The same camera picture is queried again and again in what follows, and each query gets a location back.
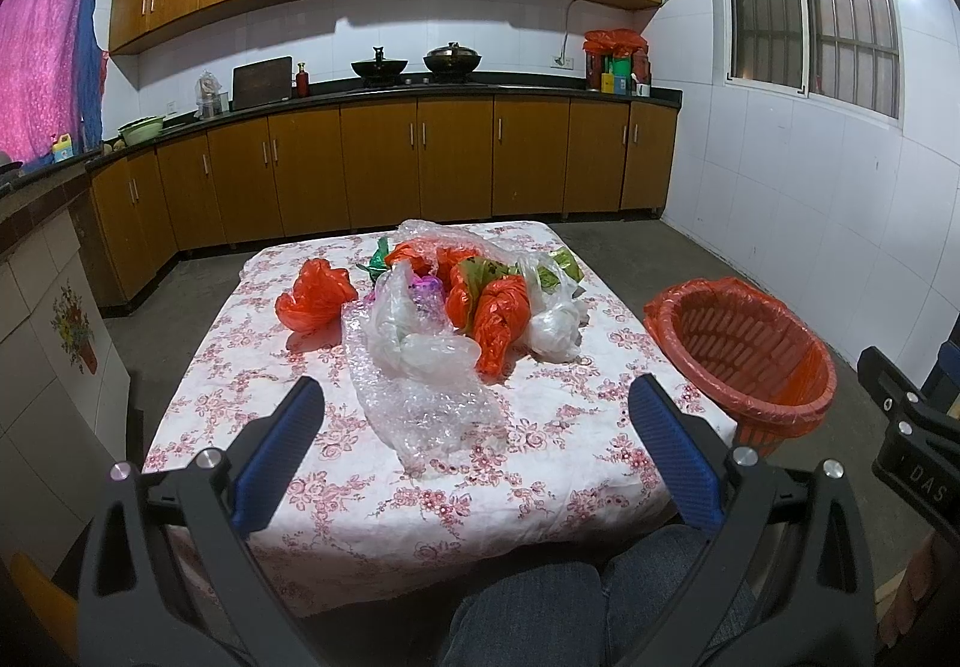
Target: concrete floor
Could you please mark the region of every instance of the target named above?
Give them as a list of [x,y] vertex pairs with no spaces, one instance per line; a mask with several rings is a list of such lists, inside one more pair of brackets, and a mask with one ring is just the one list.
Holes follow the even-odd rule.
[[[553,228],[638,317],[666,286],[694,277],[736,276],[730,266],[661,222],[578,222]],[[181,262],[133,315],[107,320],[136,380],[133,406],[144,413],[145,447],[249,256]],[[859,387],[856,372],[840,357],[835,363],[838,388],[827,420],[810,435],[784,443],[772,461],[798,469],[813,469],[827,457],[843,462],[856,491],[878,587],[902,569],[928,528],[872,475],[886,421]],[[382,627],[382,616],[374,617]],[[336,630],[340,622],[329,625]]]

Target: blue gripper pad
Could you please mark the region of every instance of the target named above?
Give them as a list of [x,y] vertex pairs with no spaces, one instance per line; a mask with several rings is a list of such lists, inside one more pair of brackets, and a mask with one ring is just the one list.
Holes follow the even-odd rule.
[[[714,536],[724,521],[721,481],[691,432],[699,442],[710,445],[714,459],[719,449],[714,440],[726,454],[723,440],[707,421],[681,413],[651,374],[639,376],[632,383],[627,409],[683,521]],[[702,431],[700,424],[709,434]]]
[[244,437],[244,432],[254,438],[263,435],[233,482],[230,523],[243,539],[253,531],[267,528],[274,517],[290,480],[323,426],[324,411],[320,384],[315,379],[301,378],[273,415],[246,425],[230,446],[231,450],[234,445],[245,446],[243,440],[248,437]]

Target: table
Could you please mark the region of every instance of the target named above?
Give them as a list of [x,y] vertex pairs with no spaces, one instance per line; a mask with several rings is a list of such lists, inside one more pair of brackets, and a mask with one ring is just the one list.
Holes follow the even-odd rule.
[[[464,226],[512,247],[553,252],[563,241],[533,222]],[[253,256],[200,344],[147,456],[147,471],[184,466],[205,447],[226,448],[270,414],[303,375],[323,387],[326,418],[287,494],[250,546],[291,611],[306,616],[388,599],[460,574],[521,544],[656,528],[669,494],[627,416],[627,390],[652,372],[688,413],[726,442],[736,424],[667,360],[640,321],[587,264],[589,324],[568,364],[523,357],[491,388],[508,426],[506,448],[476,447],[469,464],[431,463],[403,474],[364,419],[339,333],[302,337],[277,322],[277,295],[307,258],[349,267],[360,295],[381,234],[285,244]],[[391,246],[397,243],[391,237]],[[174,535],[190,579],[205,587],[182,531]]]

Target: clear plastic bag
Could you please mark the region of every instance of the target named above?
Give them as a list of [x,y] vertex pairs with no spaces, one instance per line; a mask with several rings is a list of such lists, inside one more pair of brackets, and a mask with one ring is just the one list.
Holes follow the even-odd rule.
[[479,427],[503,426],[473,369],[479,345],[454,333],[443,293],[418,283],[409,261],[377,281],[372,303],[344,307],[343,330],[360,405],[409,474],[466,456]]

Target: red plastic basket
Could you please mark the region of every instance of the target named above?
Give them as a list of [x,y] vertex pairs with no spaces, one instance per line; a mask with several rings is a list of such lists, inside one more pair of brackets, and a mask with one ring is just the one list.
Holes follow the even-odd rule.
[[643,325],[762,456],[819,426],[836,392],[827,346],[786,305],[730,277],[690,280],[643,308]]

